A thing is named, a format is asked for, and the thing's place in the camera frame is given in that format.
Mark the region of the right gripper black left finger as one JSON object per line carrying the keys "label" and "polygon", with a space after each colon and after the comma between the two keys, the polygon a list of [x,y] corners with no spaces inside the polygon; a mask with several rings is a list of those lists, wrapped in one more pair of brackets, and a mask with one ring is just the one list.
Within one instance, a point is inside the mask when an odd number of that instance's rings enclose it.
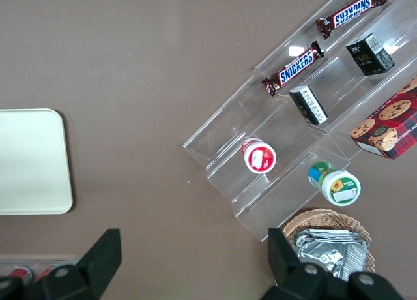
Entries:
{"label": "right gripper black left finger", "polygon": [[120,230],[108,229],[80,259],[1,261],[1,299],[100,299],[122,262]]}

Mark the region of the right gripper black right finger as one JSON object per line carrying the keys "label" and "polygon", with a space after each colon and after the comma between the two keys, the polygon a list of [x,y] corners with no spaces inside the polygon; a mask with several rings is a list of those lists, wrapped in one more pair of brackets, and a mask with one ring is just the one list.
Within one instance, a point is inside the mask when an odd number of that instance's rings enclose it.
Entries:
{"label": "right gripper black right finger", "polygon": [[302,263],[283,232],[268,231],[268,262],[276,285],[263,299],[402,299],[384,277],[354,272],[348,281],[333,277],[313,263]]}

